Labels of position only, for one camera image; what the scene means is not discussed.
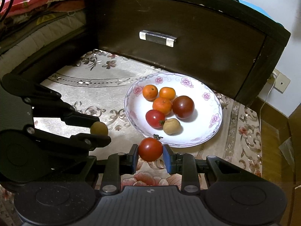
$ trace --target white plate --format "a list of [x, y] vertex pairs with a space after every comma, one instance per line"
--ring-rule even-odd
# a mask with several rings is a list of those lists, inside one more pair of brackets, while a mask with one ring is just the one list
[[[172, 87], [177, 96], [186, 95], [195, 103], [192, 116], [180, 120], [182, 132], [167, 135], [163, 129], [152, 128], [145, 119], [145, 114], [152, 109], [153, 102], [142, 95], [144, 86], [152, 84], [158, 88]], [[163, 144], [171, 147], [191, 147], [209, 140], [214, 136], [222, 123], [222, 107], [212, 90], [200, 81], [181, 74], [156, 73], [136, 81], [128, 90], [124, 100], [125, 113], [132, 125], [145, 137], [158, 134]], [[167, 119], [176, 118], [174, 113]]]

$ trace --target wooden drawer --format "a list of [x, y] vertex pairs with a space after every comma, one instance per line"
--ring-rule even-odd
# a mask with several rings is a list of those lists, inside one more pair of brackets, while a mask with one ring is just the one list
[[[265, 35], [204, 6], [174, 0], [95, 0], [100, 48], [199, 79], [235, 98]], [[141, 40], [148, 30], [176, 37], [174, 47]]]

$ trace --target metal handle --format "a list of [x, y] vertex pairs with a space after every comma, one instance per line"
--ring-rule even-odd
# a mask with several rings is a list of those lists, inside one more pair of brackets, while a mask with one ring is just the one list
[[173, 44], [175, 40], [177, 39], [176, 37], [169, 36], [169, 35], [164, 35], [161, 33], [156, 33], [152, 31], [140, 31], [139, 32], [139, 37], [141, 40], [148, 40], [152, 42], [156, 42], [162, 45], [166, 45], [169, 47], [173, 47]]

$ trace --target robotic arm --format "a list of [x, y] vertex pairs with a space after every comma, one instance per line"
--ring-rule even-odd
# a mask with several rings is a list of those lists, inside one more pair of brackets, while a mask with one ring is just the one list
[[[89, 151], [110, 144], [109, 136], [79, 133], [70, 138], [34, 127], [33, 117], [61, 118], [91, 127], [98, 117], [76, 112], [49, 88], [5, 75], [0, 84], [0, 184], [16, 193], [14, 204], [32, 225], [277, 225], [286, 207], [284, 192], [214, 155], [196, 160], [163, 147], [177, 186], [125, 186], [120, 175], [134, 174], [138, 145], [128, 154], [97, 160]], [[103, 173], [100, 190], [95, 190]], [[201, 190], [198, 173], [208, 189]]]

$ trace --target dark red tomato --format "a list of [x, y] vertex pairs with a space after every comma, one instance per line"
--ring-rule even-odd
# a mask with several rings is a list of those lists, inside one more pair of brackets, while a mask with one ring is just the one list
[[147, 162], [155, 161], [162, 155], [163, 145], [154, 138], [145, 138], [139, 144], [138, 153], [142, 160]]
[[165, 122], [165, 115], [161, 111], [150, 110], [146, 112], [145, 119], [153, 128], [160, 128]]
[[179, 96], [173, 101], [173, 112], [180, 119], [189, 118], [195, 110], [195, 103], [188, 96]]

